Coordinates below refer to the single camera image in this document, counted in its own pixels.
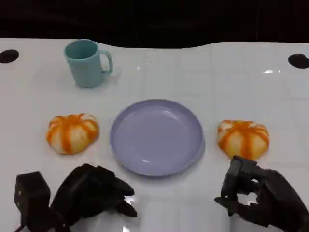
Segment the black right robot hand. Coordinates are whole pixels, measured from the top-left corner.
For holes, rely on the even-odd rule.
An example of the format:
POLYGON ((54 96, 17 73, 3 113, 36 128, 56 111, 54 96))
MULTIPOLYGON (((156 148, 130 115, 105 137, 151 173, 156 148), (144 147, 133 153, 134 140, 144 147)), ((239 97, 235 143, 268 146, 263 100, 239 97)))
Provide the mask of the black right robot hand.
POLYGON ((307 232, 309 212, 289 182, 278 171, 234 155, 215 202, 244 221, 274 226, 284 232, 307 232))

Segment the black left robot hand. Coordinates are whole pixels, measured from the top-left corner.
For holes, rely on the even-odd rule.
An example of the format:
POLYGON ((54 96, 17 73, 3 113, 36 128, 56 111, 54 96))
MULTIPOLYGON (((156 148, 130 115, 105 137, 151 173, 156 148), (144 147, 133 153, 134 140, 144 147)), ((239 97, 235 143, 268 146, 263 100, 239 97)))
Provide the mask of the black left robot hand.
POLYGON ((51 208, 60 213, 68 225, 94 217, 104 211, 116 211, 137 217, 137 211, 125 201, 134 189, 101 166, 83 164, 75 168, 60 185, 51 208))

